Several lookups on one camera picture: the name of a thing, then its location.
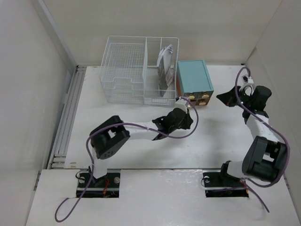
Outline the grey setup guide booklet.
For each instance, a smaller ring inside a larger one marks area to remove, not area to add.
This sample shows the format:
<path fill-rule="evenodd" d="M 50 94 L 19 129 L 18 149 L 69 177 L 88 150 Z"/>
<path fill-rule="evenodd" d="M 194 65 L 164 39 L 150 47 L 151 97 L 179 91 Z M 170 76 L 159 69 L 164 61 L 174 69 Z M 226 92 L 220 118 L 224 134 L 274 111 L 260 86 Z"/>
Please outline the grey setup guide booklet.
<path fill-rule="evenodd" d="M 163 97 L 166 90 L 172 83 L 174 76 L 171 68 L 171 59 L 172 55 L 169 53 L 165 53 L 161 58 L 159 65 L 157 65 L 158 70 L 158 89 L 159 96 Z"/>

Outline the teal orange drawer box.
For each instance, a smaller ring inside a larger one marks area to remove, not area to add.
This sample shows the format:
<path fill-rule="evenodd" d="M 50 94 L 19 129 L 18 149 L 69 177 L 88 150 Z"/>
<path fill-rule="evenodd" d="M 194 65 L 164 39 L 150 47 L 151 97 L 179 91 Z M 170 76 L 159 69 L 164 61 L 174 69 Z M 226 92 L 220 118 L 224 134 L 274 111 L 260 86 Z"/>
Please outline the teal orange drawer box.
<path fill-rule="evenodd" d="M 186 97 L 193 106 L 208 105 L 214 87 L 205 60 L 179 61 L 176 71 L 179 97 Z"/>

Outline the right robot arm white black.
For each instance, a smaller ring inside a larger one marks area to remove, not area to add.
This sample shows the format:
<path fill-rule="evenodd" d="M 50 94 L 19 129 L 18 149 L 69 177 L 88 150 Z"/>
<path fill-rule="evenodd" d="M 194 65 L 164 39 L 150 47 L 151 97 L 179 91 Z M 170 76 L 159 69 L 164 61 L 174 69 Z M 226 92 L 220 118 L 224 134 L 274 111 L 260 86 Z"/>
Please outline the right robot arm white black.
<path fill-rule="evenodd" d="M 279 180 L 280 173 L 287 165 L 287 146 L 277 139 L 269 126 L 265 106 L 271 95 L 271 90 L 265 86 L 256 86 L 249 95 L 241 86 L 217 95 L 226 106 L 238 105 L 244 109 L 242 117 L 253 136 L 253 142 L 242 161 L 227 161 L 221 166 L 218 180 L 222 185 L 229 185 L 235 178 L 256 178 L 270 183 Z"/>

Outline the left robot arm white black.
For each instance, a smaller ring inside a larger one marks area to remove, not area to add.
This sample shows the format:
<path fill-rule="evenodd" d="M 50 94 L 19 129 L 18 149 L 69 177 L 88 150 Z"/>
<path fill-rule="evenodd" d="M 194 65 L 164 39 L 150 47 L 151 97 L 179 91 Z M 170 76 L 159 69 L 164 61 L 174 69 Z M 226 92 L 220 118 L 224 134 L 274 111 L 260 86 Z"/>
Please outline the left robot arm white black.
<path fill-rule="evenodd" d="M 91 166 L 89 167 L 89 181 L 99 187 L 105 182 L 107 175 L 106 160 L 115 155 L 128 140 L 158 141 L 173 137 L 171 133 L 178 129 L 190 130 L 193 119 L 189 110 L 174 108 L 166 116 L 156 118 L 150 122 L 124 122 L 117 115 L 110 117 L 100 126 L 90 132 L 86 145 L 91 145 Z"/>

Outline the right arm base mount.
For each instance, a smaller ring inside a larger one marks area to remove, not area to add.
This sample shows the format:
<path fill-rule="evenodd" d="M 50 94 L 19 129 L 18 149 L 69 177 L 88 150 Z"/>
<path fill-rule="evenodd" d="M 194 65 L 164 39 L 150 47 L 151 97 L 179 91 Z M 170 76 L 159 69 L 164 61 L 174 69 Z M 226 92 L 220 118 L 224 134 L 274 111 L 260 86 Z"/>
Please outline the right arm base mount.
<path fill-rule="evenodd" d="M 223 163 L 219 171 L 210 169 L 203 172 L 201 185 L 205 188 L 206 198 L 249 197 L 248 189 L 241 179 L 227 173 L 229 163 Z"/>

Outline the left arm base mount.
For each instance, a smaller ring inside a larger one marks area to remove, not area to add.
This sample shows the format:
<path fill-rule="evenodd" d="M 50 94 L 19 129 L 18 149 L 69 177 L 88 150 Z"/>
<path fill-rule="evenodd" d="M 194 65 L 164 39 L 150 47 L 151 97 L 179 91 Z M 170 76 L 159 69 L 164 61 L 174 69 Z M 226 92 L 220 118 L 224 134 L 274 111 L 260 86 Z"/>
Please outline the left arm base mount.
<path fill-rule="evenodd" d="M 91 176 L 90 169 L 80 170 L 75 178 L 78 180 L 76 197 L 79 198 L 88 184 Z M 120 169 L 109 169 L 101 178 L 92 177 L 83 198 L 119 198 Z"/>

